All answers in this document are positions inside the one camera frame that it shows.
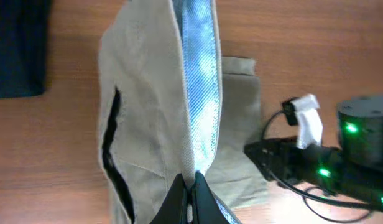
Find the pocket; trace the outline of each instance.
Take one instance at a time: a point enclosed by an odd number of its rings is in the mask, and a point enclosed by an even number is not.
[[[135,212],[134,205],[132,201],[132,196],[129,191],[128,185],[125,180],[118,172],[113,157],[110,152],[111,144],[114,140],[114,134],[117,129],[117,115],[119,113],[119,109],[121,107],[121,94],[116,88],[116,92],[113,98],[113,104],[111,106],[109,118],[107,121],[107,128],[104,132],[103,144],[102,144],[102,161],[103,168],[105,169],[108,177],[114,185],[114,188],[119,196],[119,200],[123,204],[128,217],[131,219],[131,222],[135,222]]]

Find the wood grain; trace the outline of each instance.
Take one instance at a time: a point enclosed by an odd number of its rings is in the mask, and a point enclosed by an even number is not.
[[[109,223],[107,183],[96,159],[96,58],[122,3],[54,1],[48,91],[0,100],[0,223]],[[314,93],[325,144],[334,145],[336,103],[383,93],[383,0],[217,0],[217,8],[223,54],[257,60],[266,118],[282,100]],[[295,131],[279,119],[269,135]],[[267,205],[236,214],[244,223],[324,223],[298,196],[273,185],[270,194]],[[383,223],[383,215],[365,223]]]

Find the cable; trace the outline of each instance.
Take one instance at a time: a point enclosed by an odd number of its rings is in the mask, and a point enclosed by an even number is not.
[[[280,110],[276,113],[274,113],[270,119],[266,122],[263,130],[262,130],[262,134],[261,134],[261,141],[264,140],[265,138],[265,134],[267,132],[267,129],[269,128],[270,124],[273,122],[273,120],[283,114],[284,111],[283,110]],[[289,190],[291,190],[292,192],[296,193],[296,194],[299,194],[300,196],[302,197],[305,197],[305,198],[309,198],[311,200],[315,200],[317,202],[321,202],[321,203],[326,203],[328,205],[333,205],[333,206],[337,206],[337,207],[344,207],[344,208],[356,208],[356,209],[364,209],[364,210],[375,210],[375,211],[379,211],[379,212],[383,212],[383,207],[380,206],[380,205],[369,205],[369,204],[366,204],[366,203],[354,203],[354,202],[342,202],[342,201],[337,201],[337,200],[330,200],[330,199],[323,199],[321,197],[317,197],[316,195],[312,195],[312,194],[309,194],[309,193],[306,193],[292,185],[290,185],[289,183],[286,183],[284,182],[283,180],[281,180],[280,178],[278,178],[271,170],[267,169],[268,173],[280,184],[282,184],[284,187],[288,188]]]
[[[313,189],[320,189],[319,187],[309,187],[305,190],[306,193],[309,193],[309,191],[313,190]],[[320,218],[326,220],[326,221],[329,221],[329,222],[333,222],[333,223],[355,223],[355,222],[360,222],[362,220],[365,220],[367,218],[369,218],[372,214],[373,214],[373,211],[368,211],[366,214],[362,215],[361,217],[359,218],[356,218],[354,220],[333,220],[333,219],[330,219],[330,218],[327,218],[327,217],[324,217],[323,215],[320,215],[319,213],[317,213],[316,211],[314,211],[314,209],[311,208],[311,206],[309,206],[308,202],[307,202],[307,198],[302,196],[302,199],[303,199],[303,202],[305,203],[305,205],[314,213],[316,214],[317,216],[319,216]]]
[[[280,110],[280,111],[274,113],[274,114],[270,117],[270,119],[266,122],[264,128],[262,129],[262,133],[261,133],[261,141],[264,140],[265,135],[266,135],[266,132],[267,132],[267,129],[269,128],[270,124],[273,122],[274,118],[276,118],[276,117],[279,116],[279,115],[282,115],[283,113],[284,113],[283,110]]]

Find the beige cloth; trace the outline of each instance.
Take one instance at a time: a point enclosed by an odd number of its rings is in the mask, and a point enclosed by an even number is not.
[[[129,187],[135,223],[150,223],[159,211],[181,173],[180,151],[190,134],[177,29],[171,1],[133,0],[102,38],[99,160],[117,88],[121,105],[110,152]],[[223,68],[218,151],[206,180],[224,203],[238,208],[261,203],[267,196],[262,176],[242,152],[248,139],[257,136],[259,80],[251,76],[253,60],[224,58]],[[130,223],[112,181],[113,223]]]

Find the black cloth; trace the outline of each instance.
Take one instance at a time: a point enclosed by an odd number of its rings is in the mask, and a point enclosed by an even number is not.
[[[51,0],[0,0],[0,98],[41,95]]]

